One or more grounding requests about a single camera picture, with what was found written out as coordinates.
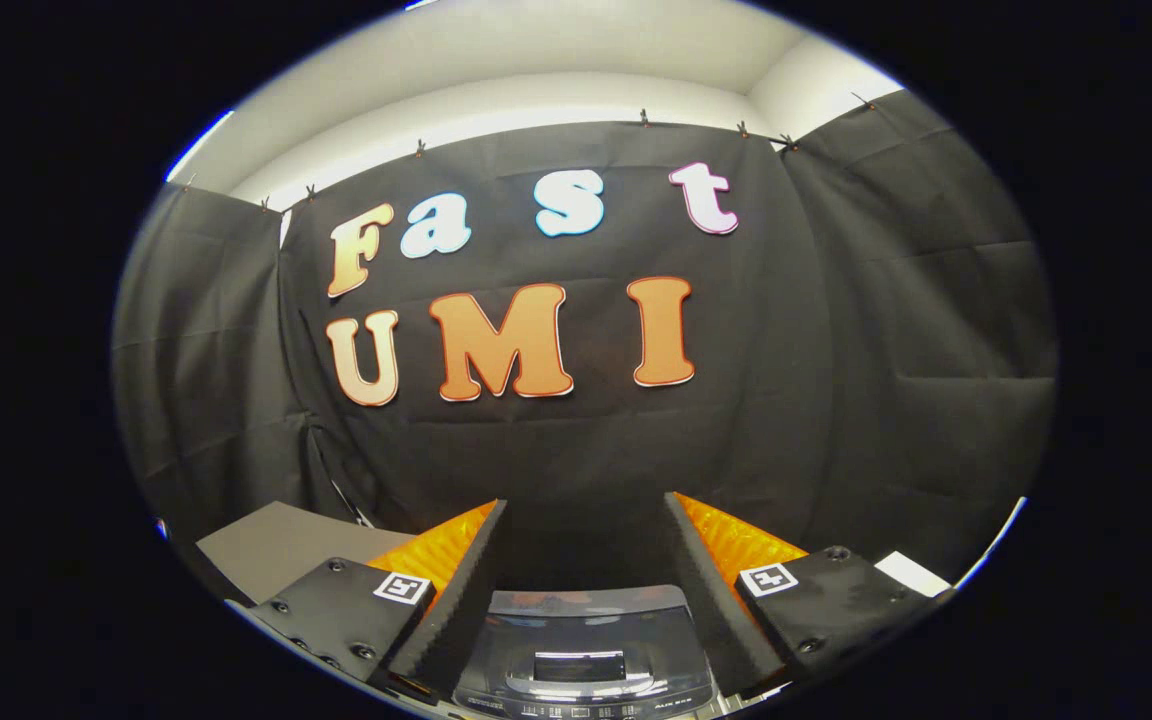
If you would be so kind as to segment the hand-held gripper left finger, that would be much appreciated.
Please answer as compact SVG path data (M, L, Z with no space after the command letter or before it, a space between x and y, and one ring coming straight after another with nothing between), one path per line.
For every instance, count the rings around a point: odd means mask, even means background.
M502 498L371 562L326 558L251 609L266 637L384 702L448 702L492 602Z

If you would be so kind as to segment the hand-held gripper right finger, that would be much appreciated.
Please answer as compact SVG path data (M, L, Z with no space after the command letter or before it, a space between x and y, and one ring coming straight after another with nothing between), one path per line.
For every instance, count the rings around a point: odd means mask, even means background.
M722 694L827 682L955 593L901 553L872 562L841 544L809 552L677 492L664 493L664 528Z

